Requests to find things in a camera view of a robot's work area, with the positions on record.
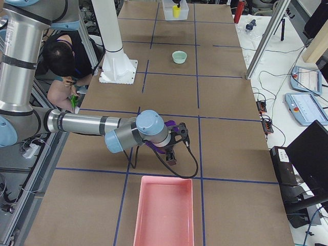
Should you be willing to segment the red cylinder bottle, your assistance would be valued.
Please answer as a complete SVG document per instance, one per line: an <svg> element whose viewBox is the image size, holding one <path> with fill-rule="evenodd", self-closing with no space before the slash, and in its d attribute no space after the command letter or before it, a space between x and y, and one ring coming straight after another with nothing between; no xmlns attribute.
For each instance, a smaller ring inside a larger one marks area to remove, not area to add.
<svg viewBox="0 0 328 246"><path fill-rule="evenodd" d="M235 11L235 15L234 15L234 23L235 24L239 23L240 17L242 15L242 12L243 12L243 9L244 9L244 5L245 5L244 0L239 0L238 1L236 11Z"/></svg>

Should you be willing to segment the near teach pendant tablet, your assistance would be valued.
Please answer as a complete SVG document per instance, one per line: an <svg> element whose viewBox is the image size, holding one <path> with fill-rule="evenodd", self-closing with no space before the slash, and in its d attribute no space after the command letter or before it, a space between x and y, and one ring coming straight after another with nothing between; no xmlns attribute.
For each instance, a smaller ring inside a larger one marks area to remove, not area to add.
<svg viewBox="0 0 328 246"><path fill-rule="evenodd" d="M327 126L327 114L312 93L286 93L284 99L301 126L309 126L315 120Z"/></svg>

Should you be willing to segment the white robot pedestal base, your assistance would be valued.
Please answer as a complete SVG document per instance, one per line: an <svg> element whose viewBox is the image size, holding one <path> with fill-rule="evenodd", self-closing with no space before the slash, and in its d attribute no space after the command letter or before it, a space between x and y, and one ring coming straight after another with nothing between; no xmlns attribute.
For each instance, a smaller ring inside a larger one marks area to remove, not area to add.
<svg viewBox="0 0 328 246"><path fill-rule="evenodd" d="M105 48L99 81L133 84L138 61L129 59L124 52L114 1L94 0L92 5Z"/></svg>

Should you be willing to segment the yellow plastic cup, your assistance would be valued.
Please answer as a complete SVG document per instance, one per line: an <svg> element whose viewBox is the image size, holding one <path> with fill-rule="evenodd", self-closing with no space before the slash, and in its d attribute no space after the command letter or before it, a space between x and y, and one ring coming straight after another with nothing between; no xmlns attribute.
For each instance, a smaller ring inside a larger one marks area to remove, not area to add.
<svg viewBox="0 0 328 246"><path fill-rule="evenodd" d="M174 18L178 18L180 16L180 5L175 5L172 7L172 15Z"/></svg>

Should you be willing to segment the purple microfiber cloth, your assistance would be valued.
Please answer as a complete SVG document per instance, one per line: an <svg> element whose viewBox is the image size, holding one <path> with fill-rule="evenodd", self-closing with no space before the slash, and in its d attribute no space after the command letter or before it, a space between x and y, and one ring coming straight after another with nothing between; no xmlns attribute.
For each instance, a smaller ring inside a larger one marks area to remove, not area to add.
<svg viewBox="0 0 328 246"><path fill-rule="evenodd" d="M159 154L172 152L172 148L176 143L175 136L179 129L174 120L168 120L163 123L163 129L155 135L148 143L148 146L153 148Z"/></svg>

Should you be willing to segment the blue handheld tool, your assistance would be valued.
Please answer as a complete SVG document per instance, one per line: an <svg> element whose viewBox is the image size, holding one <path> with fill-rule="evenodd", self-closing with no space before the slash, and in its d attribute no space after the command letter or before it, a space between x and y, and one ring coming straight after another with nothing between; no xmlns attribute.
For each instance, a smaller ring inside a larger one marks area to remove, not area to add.
<svg viewBox="0 0 328 246"><path fill-rule="evenodd" d="M254 27L256 27L256 20L255 19L251 20L248 24L246 24L245 29L247 31L252 31L254 29Z"/></svg>

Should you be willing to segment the translucent plastic storage box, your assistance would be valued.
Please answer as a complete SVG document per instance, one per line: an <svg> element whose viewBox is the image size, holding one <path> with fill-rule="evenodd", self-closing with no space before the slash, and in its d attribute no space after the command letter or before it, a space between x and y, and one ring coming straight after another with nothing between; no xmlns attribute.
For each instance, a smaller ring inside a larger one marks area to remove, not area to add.
<svg viewBox="0 0 328 246"><path fill-rule="evenodd" d="M162 8L166 21L183 21L188 19L189 6L185 0L163 0Z"/></svg>

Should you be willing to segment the black monitor on stand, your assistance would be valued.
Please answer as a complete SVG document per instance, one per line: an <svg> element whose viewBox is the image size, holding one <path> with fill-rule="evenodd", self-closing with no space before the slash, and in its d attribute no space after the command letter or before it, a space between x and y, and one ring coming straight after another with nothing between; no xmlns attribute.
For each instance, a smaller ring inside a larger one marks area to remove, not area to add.
<svg viewBox="0 0 328 246"><path fill-rule="evenodd" d="M327 209L327 129L315 120L287 147L272 147L270 156L289 222L309 224L317 204Z"/></svg>

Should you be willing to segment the seated person black shirt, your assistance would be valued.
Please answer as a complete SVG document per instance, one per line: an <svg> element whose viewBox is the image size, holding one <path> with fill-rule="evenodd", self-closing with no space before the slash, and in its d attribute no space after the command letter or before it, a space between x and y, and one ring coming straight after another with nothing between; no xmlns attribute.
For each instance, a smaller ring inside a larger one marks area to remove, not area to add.
<svg viewBox="0 0 328 246"><path fill-rule="evenodd" d="M48 100L57 107L77 113L71 97L77 89L90 84L92 66L78 31L60 32L47 39L42 53L46 66L57 78L48 91Z"/></svg>

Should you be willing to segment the teach pendant tablet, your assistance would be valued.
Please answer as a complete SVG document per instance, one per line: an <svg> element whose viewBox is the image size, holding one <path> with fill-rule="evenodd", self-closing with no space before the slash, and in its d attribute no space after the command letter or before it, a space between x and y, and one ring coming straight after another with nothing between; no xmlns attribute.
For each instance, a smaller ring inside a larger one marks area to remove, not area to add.
<svg viewBox="0 0 328 246"><path fill-rule="evenodd" d="M309 126L315 120L327 126L327 114L312 93L286 93L284 99L301 126Z"/></svg>
<svg viewBox="0 0 328 246"><path fill-rule="evenodd" d="M318 69L295 66L291 72L290 82L294 90L322 95L322 74Z"/></svg>

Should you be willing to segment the pink plastic tray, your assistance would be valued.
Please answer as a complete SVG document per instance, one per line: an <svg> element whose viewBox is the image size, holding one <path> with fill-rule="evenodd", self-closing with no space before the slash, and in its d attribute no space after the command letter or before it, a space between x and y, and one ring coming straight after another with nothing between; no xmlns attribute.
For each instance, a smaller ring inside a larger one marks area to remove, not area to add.
<svg viewBox="0 0 328 246"><path fill-rule="evenodd" d="M191 179L141 178L133 244L194 245Z"/></svg>

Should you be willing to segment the far teach pendant tablet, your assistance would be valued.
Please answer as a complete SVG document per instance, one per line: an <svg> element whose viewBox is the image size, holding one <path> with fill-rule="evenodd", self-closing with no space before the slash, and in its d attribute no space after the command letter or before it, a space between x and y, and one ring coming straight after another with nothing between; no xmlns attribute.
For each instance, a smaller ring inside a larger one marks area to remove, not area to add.
<svg viewBox="0 0 328 246"><path fill-rule="evenodd" d="M295 66L291 72L290 82L294 90L322 95L322 74L318 69Z"/></svg>

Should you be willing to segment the aluminium frame post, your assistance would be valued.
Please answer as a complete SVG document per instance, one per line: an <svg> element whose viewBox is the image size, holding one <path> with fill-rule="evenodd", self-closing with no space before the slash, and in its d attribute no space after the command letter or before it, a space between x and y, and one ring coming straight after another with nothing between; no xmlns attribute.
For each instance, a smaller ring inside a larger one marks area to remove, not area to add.
<svg viewBox="0 0 328 246"><path fill-rule="evenodd" d="M254 74L257 66L259 65L259 62L266 50L266 47L270 41L270 38L273 36L273 33L276 30L276 28L278 27L281 19L283 18L284 13L290 2L291 2L291 0L279 1L277 8L275 9L275 11L267 25L267 28L262 36L259 46L256 49L254 57L252 58L249 68L246 72L246 75L245 75L246 79L251 79L251 77L253 76L253 74Z"/></svg>

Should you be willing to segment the mint green bowl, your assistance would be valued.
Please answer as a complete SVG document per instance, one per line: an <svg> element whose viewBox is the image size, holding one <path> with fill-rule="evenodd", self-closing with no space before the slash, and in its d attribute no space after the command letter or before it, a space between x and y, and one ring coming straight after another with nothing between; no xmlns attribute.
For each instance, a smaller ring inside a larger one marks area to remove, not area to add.
<svg viewBox="0 0 328 246"><path fill-rule="evenodd" d="M174 51L172 53L173 62L176 64L183 64L187 60L188 55L184 51Z"/></svg>

